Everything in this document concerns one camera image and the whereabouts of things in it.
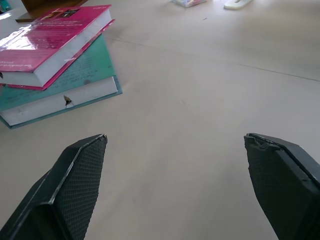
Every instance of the book cover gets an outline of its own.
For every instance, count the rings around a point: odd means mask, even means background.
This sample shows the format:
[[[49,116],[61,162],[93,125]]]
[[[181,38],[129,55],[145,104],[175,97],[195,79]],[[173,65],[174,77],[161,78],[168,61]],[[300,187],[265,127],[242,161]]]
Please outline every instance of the book cover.
[[[104,96],[101,96],[101,97],[98,97],[98,98],[83,102],[81,104],[77,104],[77,105],[75,105],[73,107],[69,107],[69,108],[66,107],[66,108],[64,108],[62,110],[59,110],[59,111],[56,111],[56,112],[52,112],[50,114],[43,115],[41,117],[37,117],[37,118],[31,119],[31,120],[24,121],[24,122],[18,123],[18,124],[13,124],[13,125],[8,124],[6,122],[6,120],[4,120],[0,115],[0,122],[4,123],[4,125],[6,125],[9,129],[16,129],[16,128],[20,128],[20,127],[22,127],[24,125],[32,124],[32,123],[38,122],[40,120],[44,120],[44,119],[47,119],[47,118],[50,118],[50,117],[53,117],[53,116],[56,116],[56,115],[59,115],[59,114],[63,114],[65,112],[71,111],[73,109],[78,109],[78,108],[81,108],[83,106],[86,106],[86,105],[89,105],[89,104],[93,104],[95,102],[98,102],[98,101],[101,101],[101,100],[105,100],[105,99],[108,99],[108,98],[112,98],[114,96],[122,94],[123,91],[122,91],[121,85],[120,85],[120,83],[118,81],[118,78],[116,76],[114,76],[113,79],[114,79],[114,83],[115,83],[117,92],[114,92],[114,93],[111,93],[111,94],[106,94]]]
[[[51,86],[51,84],[54,83],[55,80],[81,55],[84,53],[84,51],[96,40],[97,37],[101,35],[101,33],[106,30],[115,20],[113,19],[111,22],[109,22],[108,25],[106,25],[101,31],[99,31],[86,45],[81,48],[80,51],[78,51],[72,58],[70,58],[65,65],[43,86],[28,86],[28,85],[15,85],[15,84],[7,84],[8,87],[11,88],[18,88],[18,89],[31,89],[31,90],[39,90],[43,91],[46,90],[48,87]]]
[[[0,72],[32,73],[111,5],[51,10],[0,40]]]
[[[0,90],[0,112],[115,75],[104,37],[100,35],[46,90],[3,86]]]

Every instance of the teal book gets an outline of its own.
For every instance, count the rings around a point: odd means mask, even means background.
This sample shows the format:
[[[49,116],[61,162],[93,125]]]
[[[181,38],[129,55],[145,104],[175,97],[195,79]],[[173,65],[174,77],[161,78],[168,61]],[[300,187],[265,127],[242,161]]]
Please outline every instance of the teal book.
[[[122,93],[100,35],[46,90],[0,88],[0,120],[17,128]]]

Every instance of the stack of books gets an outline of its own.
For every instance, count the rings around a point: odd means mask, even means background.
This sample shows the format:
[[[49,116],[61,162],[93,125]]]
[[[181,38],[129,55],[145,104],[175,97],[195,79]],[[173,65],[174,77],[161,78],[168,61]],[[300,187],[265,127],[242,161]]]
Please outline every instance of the stack of books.
[[[121,94],[110,5],[58,8],[0,40],[0,120],[17,128]]]

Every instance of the plastic container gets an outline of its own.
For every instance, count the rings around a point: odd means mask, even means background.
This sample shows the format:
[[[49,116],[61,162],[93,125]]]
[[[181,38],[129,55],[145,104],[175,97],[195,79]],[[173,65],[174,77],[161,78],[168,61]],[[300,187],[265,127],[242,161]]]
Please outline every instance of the plastic container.
[[[185,8],[201,4],[207,0],[173,0],[174,3],[184,6]]]

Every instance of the pink book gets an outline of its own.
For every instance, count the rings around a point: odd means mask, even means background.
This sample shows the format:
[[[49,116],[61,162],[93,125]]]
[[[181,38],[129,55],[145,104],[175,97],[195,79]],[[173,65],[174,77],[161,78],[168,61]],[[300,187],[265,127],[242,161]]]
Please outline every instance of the pink book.
[[[0,40],[0,84],[47,88],[112,23],[110,7],[56,8]]]

